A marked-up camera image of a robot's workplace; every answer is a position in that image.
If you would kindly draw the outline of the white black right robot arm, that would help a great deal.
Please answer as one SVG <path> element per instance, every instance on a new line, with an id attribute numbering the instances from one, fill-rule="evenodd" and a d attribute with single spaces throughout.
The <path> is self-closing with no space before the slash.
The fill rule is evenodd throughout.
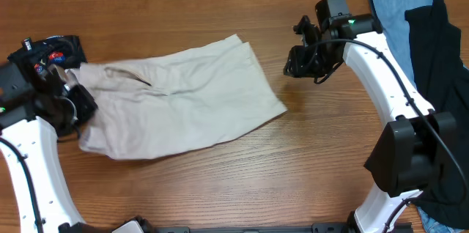
<path id="1" fill-rule="evenodd" d="M 370 14 L 339 15 L 318 27 L 304 15 L 293 27 L 302 45 L 292 47 L 284 74 L 326 81 L 341 64 L 357 75 L 383 131 L 364 167 L 374 180 L 365 201 L 341 223 L 315 223 L 313 232 L 411 232 L 397 218 L 443 178 L 454 156 L 456 130 L 449 112 L 436 112 L 410 83 Z"/>

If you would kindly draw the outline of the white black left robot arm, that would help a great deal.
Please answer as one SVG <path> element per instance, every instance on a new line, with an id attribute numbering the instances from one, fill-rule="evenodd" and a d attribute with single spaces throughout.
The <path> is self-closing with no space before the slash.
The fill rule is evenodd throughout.
<path id="1" fill-rule="evenodd" d="M 14 62 L 1 66 L 1 153 L 22 232 L 85 232 L 59 162 L 58 145 L 97 108 L 62 67 L 41 73 Z"/>

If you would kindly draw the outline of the beige cargo shorts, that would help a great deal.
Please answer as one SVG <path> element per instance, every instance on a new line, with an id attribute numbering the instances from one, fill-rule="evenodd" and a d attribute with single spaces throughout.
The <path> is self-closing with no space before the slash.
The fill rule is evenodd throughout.
<path id="1" fill-rule="evenodd" d="M 115 160 L 232 141 L 286 111 L 237 35 L 168 56 L 84 63 L 69 74 L 97 103 L 80 148 Z"/>

